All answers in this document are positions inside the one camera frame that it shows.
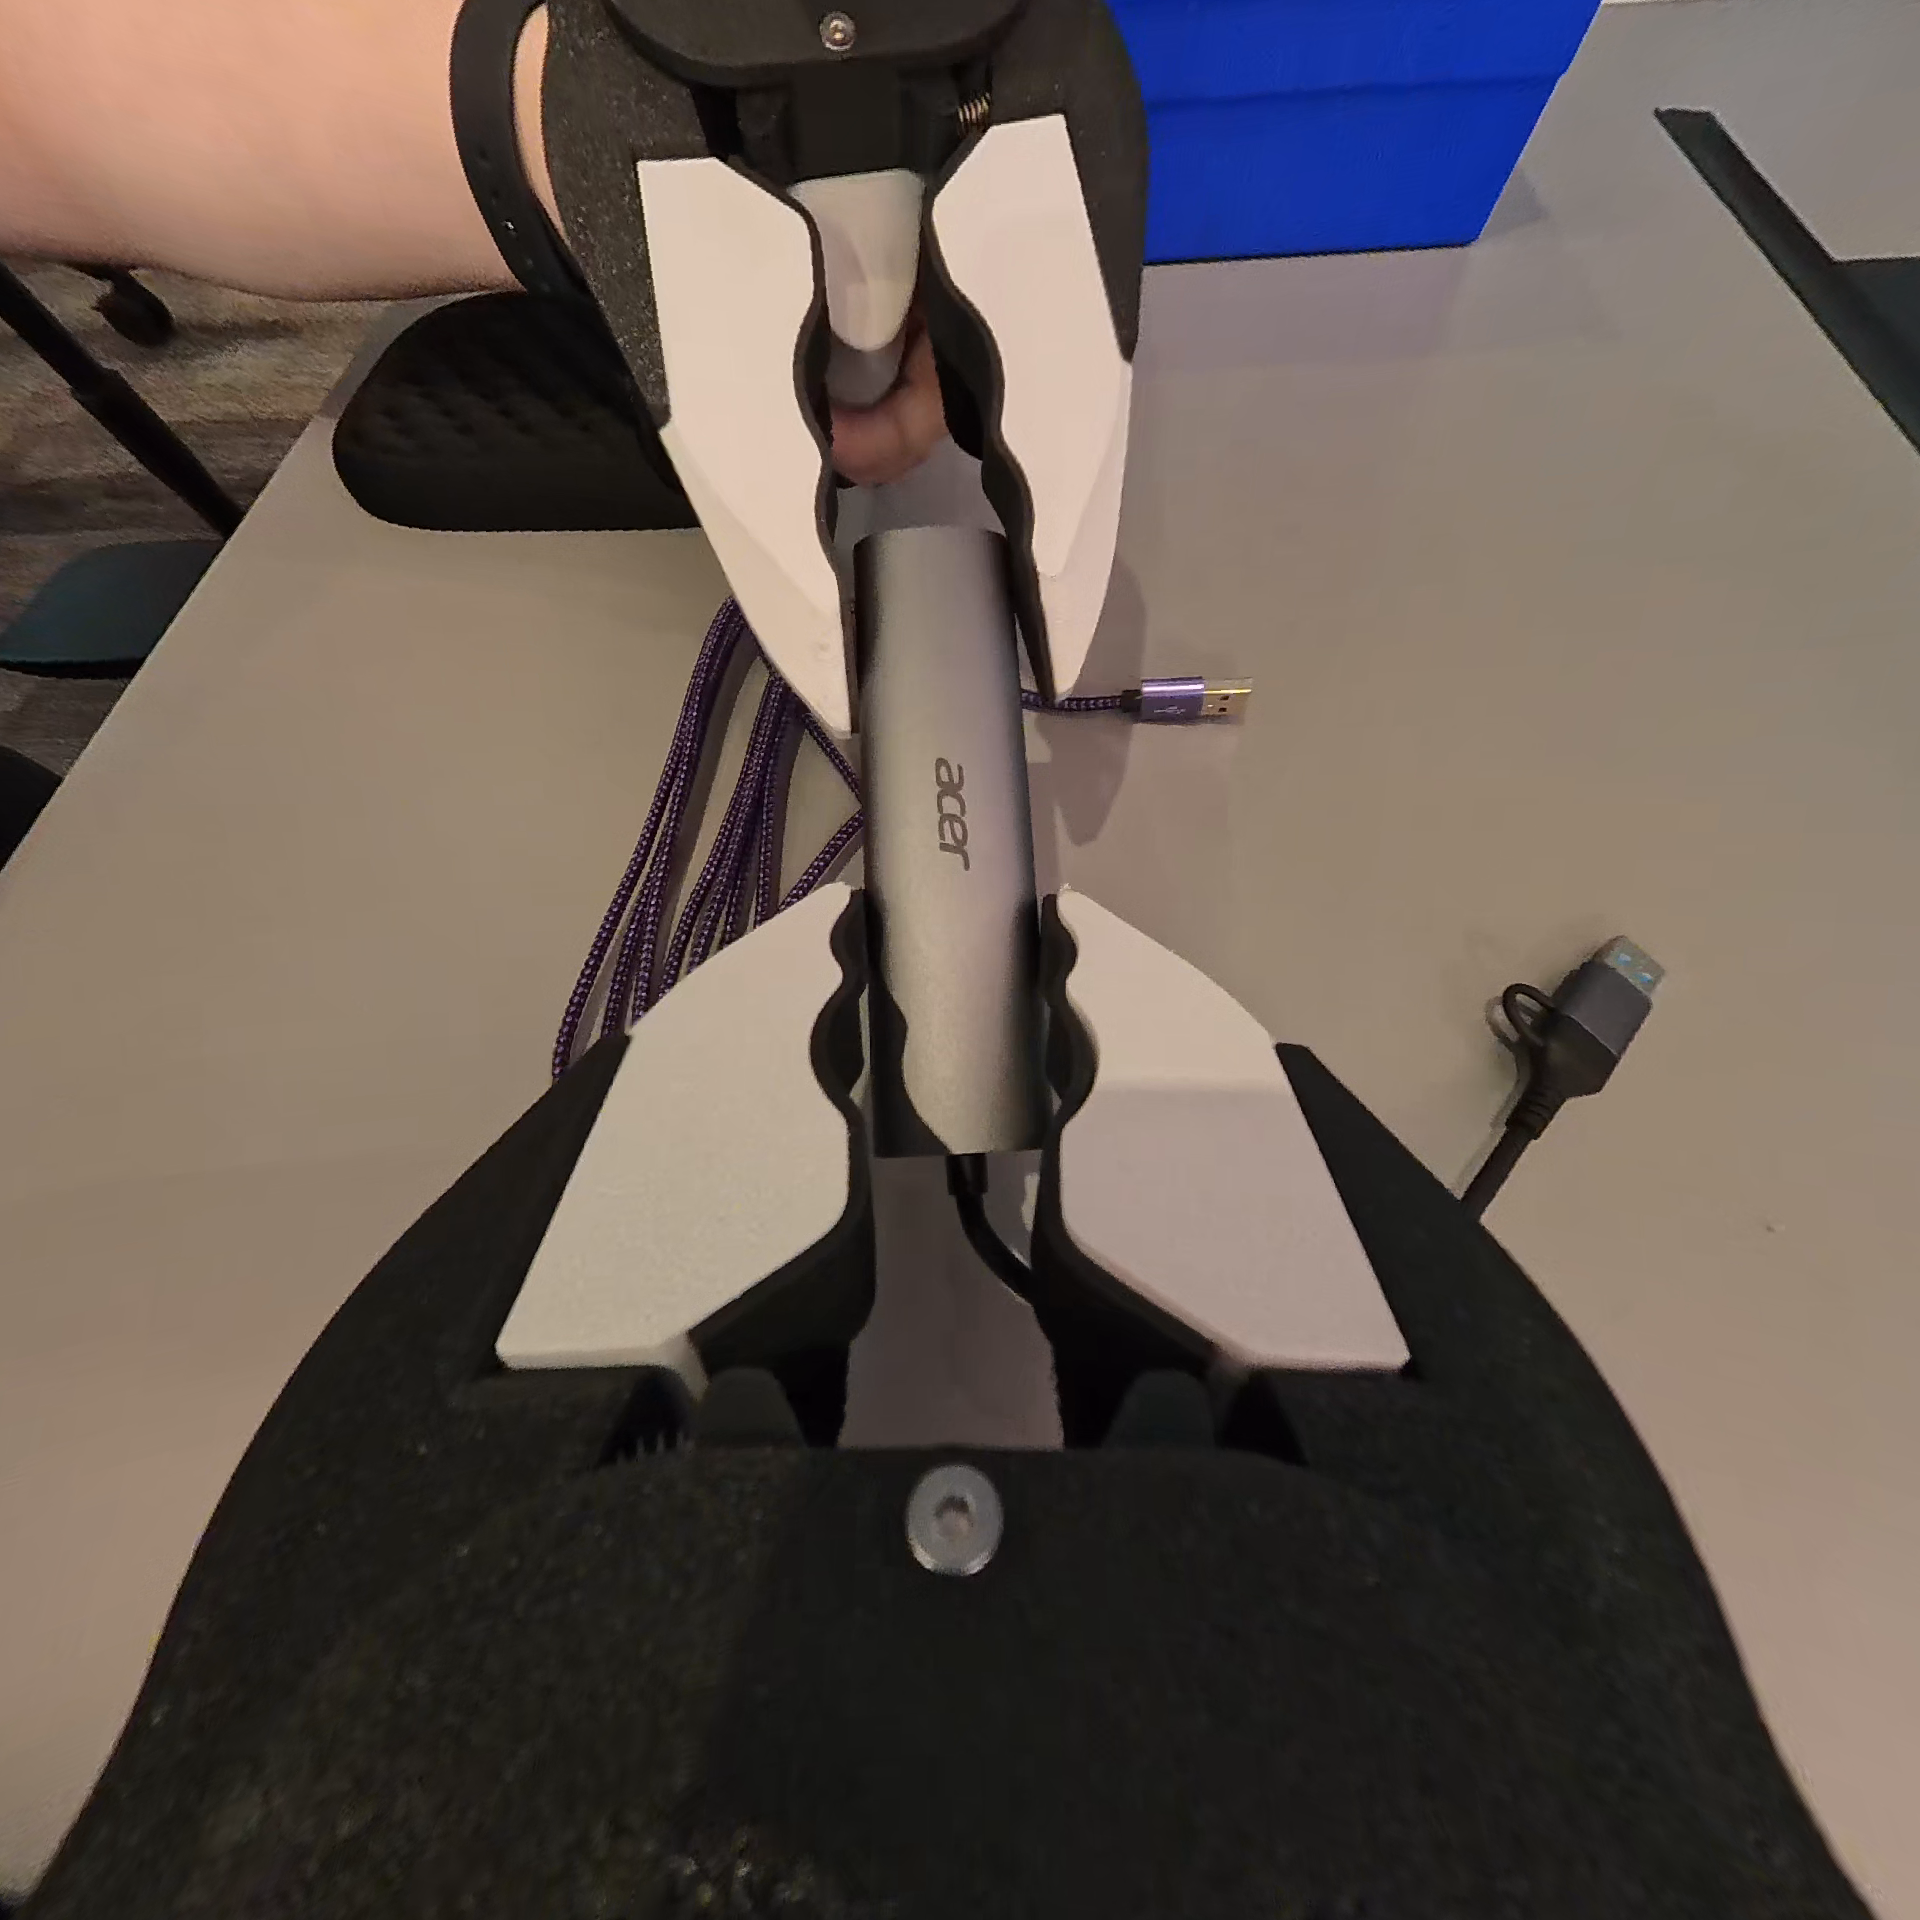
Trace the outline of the blue plastic bin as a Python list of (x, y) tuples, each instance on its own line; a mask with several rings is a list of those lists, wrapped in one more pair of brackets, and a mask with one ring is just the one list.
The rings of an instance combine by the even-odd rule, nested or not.
[(1150, 266), (1470, 245), (1598, 2), (1121, 2)]

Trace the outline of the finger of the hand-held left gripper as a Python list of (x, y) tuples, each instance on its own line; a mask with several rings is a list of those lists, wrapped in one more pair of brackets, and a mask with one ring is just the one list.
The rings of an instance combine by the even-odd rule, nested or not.
[(1107, 602), (1134, 398), (1067, 122), (974, 134), (929, 188), (920, 254), (935, 363), (971, 400), (1026, 659), (1055, 700)]
[(854, 732), (829, 453), (809, 400), (817, 232), (719, 157), (638, 159), (663, 356), (663, 448), (761, 651), (834, 735)]

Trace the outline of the person's left hand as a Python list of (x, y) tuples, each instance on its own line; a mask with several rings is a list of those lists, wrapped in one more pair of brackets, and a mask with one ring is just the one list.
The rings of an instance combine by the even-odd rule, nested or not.
[(870, 405), (831, 400), (831, 468), (845, 486), (893, 484), (945, 438), (939, 371), (922, 334), (912, 336), (893, 387)]

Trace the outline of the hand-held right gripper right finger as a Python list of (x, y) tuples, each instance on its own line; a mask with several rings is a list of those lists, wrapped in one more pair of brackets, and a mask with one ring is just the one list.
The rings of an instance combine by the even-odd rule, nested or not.
[(1057, 1107), (1034, 1227), (1201, 1373), (1394, 1375), (1407, 1341), (1262, 1021), (1088, 893), (1046, 900)]

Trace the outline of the person's left forearm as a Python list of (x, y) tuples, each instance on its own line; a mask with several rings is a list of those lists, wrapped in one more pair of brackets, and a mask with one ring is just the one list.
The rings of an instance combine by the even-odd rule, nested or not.
[(453, 2), (3, 2), (1, 252), (243, 294), (504, 290)]

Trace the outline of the grey usb hub with cable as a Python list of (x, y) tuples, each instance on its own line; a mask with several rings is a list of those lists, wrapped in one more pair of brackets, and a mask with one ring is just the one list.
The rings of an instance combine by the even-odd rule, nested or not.
[[(1055, 1349), (1111, 1346), (1139, 1354), (1147, 1370), (1198, 1371), (1070, 1285), (1034, 1227), (1063, 1048), (1046, 997), (1055, 893), (1038, 878), (1002, 541), (939, 526), (881, 533), (857, 546), (851, 572), (875, 1146), (945, 1162), (982, 1260)], [(1265, 1030), (1410, 1350), (1434, 1341), (1421, 1331), (1427, 1319), (1501, 1315), (1505, 1295), (1538, 1303), (1480, 1208), (1544, 1124), (1614, 1075), (1659, 981), (1641, 949), (1615, 941), (1547, 997), (1505, 991), (1520, 1098), (1464, 1197), (1425, 1174), (1305, 1047)]]

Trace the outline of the black mesh elbow pad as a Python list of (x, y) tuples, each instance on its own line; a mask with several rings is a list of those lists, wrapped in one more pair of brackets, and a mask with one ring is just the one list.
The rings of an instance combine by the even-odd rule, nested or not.
[(447, 534), (696, 526), (586, 304), (472, 294), (409, 320), (352, 389), (330, 461), (369, 517)]

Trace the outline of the black wrist band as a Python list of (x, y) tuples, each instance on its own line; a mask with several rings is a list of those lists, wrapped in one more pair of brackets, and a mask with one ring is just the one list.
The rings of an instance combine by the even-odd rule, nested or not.
[(447, 40), (447, 118), (470, 200), (533, 298), (586, 300), (543, 170), (543, 2), (462, 2)]

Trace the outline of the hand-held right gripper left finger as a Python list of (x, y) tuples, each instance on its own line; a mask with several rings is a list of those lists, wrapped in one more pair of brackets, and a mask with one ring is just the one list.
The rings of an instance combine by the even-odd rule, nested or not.
[(630, 1026), (496, 1338), (504, 1370), (845, 1360), (875, 1295), (865, 979), (863, 895), (834, 879)]

